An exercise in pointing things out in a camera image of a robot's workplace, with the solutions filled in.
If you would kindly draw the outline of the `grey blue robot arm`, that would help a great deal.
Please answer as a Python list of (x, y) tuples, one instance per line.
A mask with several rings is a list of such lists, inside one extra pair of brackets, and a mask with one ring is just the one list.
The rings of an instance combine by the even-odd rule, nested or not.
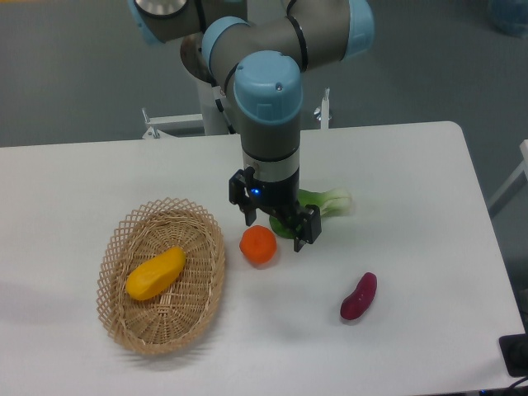
[(281, 19), (263, 25), (248, 21), (244, 1), (132, 1), (129, 8), (148, 42), (201, 35), (201, 57), (241, 139), (243, 168), (229, 180), (229, 201), (246, 223), (264, 212), (292, 234), (295, 250), (314, 243), (320, 210), (298, 199), (301, 75), (372, 46), (370, 4), (291, 1)]

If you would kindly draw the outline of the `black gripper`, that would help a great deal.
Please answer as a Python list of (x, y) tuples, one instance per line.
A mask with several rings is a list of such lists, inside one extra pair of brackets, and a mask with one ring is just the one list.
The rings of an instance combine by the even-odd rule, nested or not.
[(301, 206), (298, 202), (299, 169), (282, 181), (261, 181), (255, 169), (239, 169), (229, 179), (229, 202), (244, 214), (250, 227), (260, 210), (278, 219), (294, 237), (294, 251), (313, 244), (321, 234), (321, 214), (316, 205)]

